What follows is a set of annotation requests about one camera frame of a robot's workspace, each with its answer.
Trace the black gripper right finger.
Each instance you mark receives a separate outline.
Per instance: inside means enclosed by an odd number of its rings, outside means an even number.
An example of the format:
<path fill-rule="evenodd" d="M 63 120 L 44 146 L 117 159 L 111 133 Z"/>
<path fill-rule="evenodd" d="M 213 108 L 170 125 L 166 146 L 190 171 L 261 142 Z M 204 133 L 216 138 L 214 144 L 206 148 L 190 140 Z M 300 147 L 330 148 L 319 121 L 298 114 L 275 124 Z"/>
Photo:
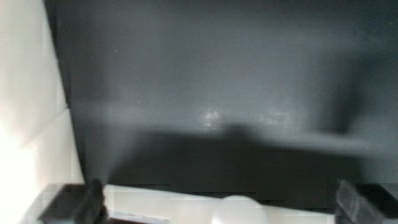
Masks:
<path fill-rule="evenodd" d="M 339 183 L 335 224 L 398 224 L 398 184 Z"/>

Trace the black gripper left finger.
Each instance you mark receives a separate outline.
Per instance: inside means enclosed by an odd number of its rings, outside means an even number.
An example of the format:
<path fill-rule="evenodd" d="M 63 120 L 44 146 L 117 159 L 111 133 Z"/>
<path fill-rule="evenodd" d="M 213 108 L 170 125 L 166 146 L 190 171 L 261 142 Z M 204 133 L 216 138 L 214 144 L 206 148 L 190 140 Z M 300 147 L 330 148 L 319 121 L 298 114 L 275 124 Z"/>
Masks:
<path fill-rule="evenodd" d="M 39 215 L 42 224 L 106 224 L 103 184 L 65 184 Z"/>

